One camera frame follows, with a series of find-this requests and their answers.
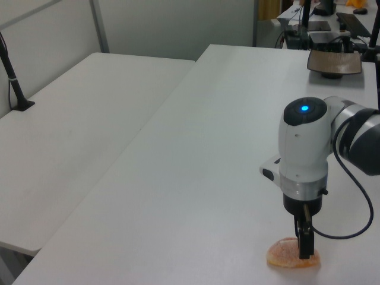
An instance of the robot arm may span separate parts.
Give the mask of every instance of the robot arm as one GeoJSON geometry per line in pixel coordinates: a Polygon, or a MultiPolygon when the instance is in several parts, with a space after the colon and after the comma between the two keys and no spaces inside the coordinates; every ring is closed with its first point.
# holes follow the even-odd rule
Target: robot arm
{"type": "Polygon", "coordinates": [[[291,102],[278,131],[280,154],[260,167],[281,188],[284,207],[294,216],[299,258],[314,254],[312,216],[327,194],[327,157],[334,139],[343,158],[367,175],[380,174],[379,112],[339,97],[291,102]]]}

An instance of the food item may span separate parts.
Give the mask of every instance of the food item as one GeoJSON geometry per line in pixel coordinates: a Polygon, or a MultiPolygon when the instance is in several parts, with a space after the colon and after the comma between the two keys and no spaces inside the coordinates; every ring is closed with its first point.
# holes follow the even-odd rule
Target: food item
{"type": "Polygon", "coordinates": [[[267,252],[267,261],[271,265],[299,268],[318,265],[320,257],[318,251],[314,250],[314,255],[309,259],[298,258],[298,240],[295,237],[286,237],[279,240],[267,252]]]}
{"type": "Polygon", "coordinates": [[[346,6],[354,6],[355,8],[363,8],[367,0],[347,0],[346,6]]]}

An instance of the black stand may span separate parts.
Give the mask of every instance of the black stand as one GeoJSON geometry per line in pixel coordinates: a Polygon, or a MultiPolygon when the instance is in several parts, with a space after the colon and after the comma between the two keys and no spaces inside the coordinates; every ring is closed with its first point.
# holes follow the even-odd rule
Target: black stand
{"type": "Polygon", "coordinates": [[[17,77],[14,73],[10,58],[8,56],[7,46],[5,44],[4,38],[0,33],[0,57],[2,64],[4,65],[5,71],[8,74],[8,78],[12,84],[12,88],[17,97],[17,106],[13,108],[17,111],[25,111],[34,105],[34,102],[26,100],[23,91],[21,90],[20,84],[18,83],[17,77]]]}
{"type": "Polygon", "coordinates": [[[303,4],[302,14],[302,27],[308,29],[309,27],[309,14],[310,14],[311,0],[306,0],[303,4]]]}
{"type": "Polygon", "coordinates": [[[365,62],[375,62],[376,61],[376,42],[378,40],[380,30],[380,10],[376,13],[375,23],[373,24],[372,34],[370,36],[370,41],[366,52],[362,55],[362,61],[365,62]]]}
{"type": "Polygon", "coordinates": [[[318,6],[314,7],[313,13],[314,15],[318,16],[330,16],[335,13],[335,10],[337,8],[337,4],[333,4],[332,6],[332,13],[329,14],[329,12],[325,9],[325,7],[322,4],[319,4],[318,6]]]}

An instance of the black pole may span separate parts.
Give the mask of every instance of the black pole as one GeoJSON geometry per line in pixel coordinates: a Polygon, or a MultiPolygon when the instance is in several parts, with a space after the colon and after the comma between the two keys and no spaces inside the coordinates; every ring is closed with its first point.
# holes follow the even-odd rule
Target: black pole
{"type": "Polygon", "coordinates": [[[378,88],[378,110],[380,110],[380,62],[375,61],[376,83],[378,88]]]}
{"type": "Polygon", "coordinates": [[[1,32],[0,32],[0,57],[1,57],[2,64],[4,65],[5,71],[7,72],[8,79],[10,80],[14,93],[17,97],[17,106],[13,109],[18,110],[18,111],[25,111],[26,109],[34,105],[34,102],[28,101],[24,97],[23,91],[21,90],[20,84],[18,83],[17,77],[14,73],[10,58],[8,56],[7,46],[5,44],[5,41],[4,41],[4,38],[2,37],[1,32]]]}
{"type": "Polygon", "coordinates": [[[376,42],[378,40],[379,31],[380,31],[380,1],[376,0],[378,5],[378,11],[376,13],[375,22],[373,24],[372,34],[370,36],[369,45],[366,52],[362,55],[362,61],[365,62],[375,62],[376,61],[376,42]]]}
{"type": "Polygon", "coordinates": [[[305,0],[303,4],[303,14],[302,14],[302,27],[308,29],[309,27],[309,14],[310,14],[311,0],[305,0]]]}
{"type": "Polygon", "coordinates": [[[257,46],[257,21],[259,18],[259,1],[254,2],[254,32],[252,37],[252,46],[257,46]]]}

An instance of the white wall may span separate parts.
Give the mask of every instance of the white wall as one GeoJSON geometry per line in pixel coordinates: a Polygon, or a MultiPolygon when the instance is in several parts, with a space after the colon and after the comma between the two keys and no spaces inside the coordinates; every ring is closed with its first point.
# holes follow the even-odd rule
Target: white wall
{"type": "MultiPolygon", "coordinates": [[[[27,98],[100,51],[89,0],[62,0],[1,33],[27,98]]],[[[0,117],[9,112],[7,93],[8,77],[0,64],[0,117]]]]}
{"type": "Polygon", "coordinates": [[[111,53],[197,60],[252,46],[254,0],[97,0],[111,53]]]}

